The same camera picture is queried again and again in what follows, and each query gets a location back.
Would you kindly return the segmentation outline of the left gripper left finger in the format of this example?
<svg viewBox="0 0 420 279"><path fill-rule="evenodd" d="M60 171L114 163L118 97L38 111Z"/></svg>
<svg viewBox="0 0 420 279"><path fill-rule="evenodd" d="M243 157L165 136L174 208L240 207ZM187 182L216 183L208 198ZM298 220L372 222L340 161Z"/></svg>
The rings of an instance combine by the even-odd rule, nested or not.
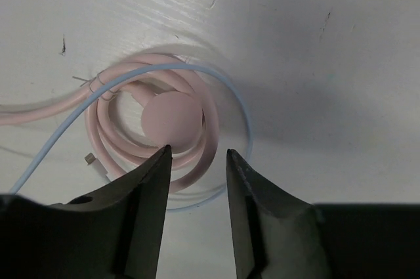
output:
<svg viewBox="0 0 420 279"><path fill-rule="evenodd" d="M171 178L169 146L66 204L1 196L2 278L155 278Z"/></svg>

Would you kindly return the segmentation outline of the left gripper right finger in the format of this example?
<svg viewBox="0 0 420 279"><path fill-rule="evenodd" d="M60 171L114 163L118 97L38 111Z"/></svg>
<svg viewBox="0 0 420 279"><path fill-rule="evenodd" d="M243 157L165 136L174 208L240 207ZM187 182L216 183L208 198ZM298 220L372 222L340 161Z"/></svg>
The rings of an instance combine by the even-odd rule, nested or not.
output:
<svg viewBox="0 0 420 279"><path fill-rule="evenodd" d="M226 180L238 278L418 278L417 204L309 204L235 150Z"/></svg>

